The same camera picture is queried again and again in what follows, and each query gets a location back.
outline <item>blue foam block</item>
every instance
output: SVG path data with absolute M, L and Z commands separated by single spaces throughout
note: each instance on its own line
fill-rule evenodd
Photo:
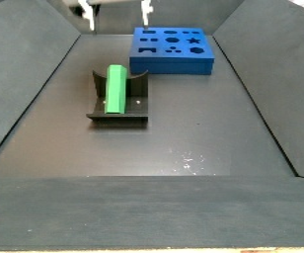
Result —
M 198 28 L 135 28 L 131 73 L 210 75 L 214 54 Z

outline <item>hole in blue block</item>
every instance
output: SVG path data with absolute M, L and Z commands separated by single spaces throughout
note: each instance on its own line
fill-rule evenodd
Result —
M 199 47 L 191 47 L 190 51 L 194 52 L 194 53 L 202 53 L 205 50 Z
M 166 41 L 170 43 L 177 43 L 179 41 L 179 39 L 178 38 L 167 38 Z
M 199 43 L 199 40 L 195 39 L 195 38 L 191 38 L 191 39 L 189 40 L 189 42 L 190 42 L 190 43 Z
M 171 47 L 166 50 L 166 52 L 181 52 L 181 50 L 178 50 L 175 46 L 171 46 Z
M 165 33 L 165 34 L 169 34 L 169 35 L 175 35 L 175 34 L 177 34 L 177 31 L 165 31 L 163 33 Z
M 143 30 L 143 34 L 155 34 L 154 30 Z
M 138 49 L 138 52 L 143 52 L 143 51 L 157 52 L 157 48 L 155 47 L 141 47 Z

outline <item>green rectangular block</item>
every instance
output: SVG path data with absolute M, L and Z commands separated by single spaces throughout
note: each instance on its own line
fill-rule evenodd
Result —
M 110 65 L 106 82 L 106 114 L 125 114 L 126 112 L 126 80 L 126 67 Z

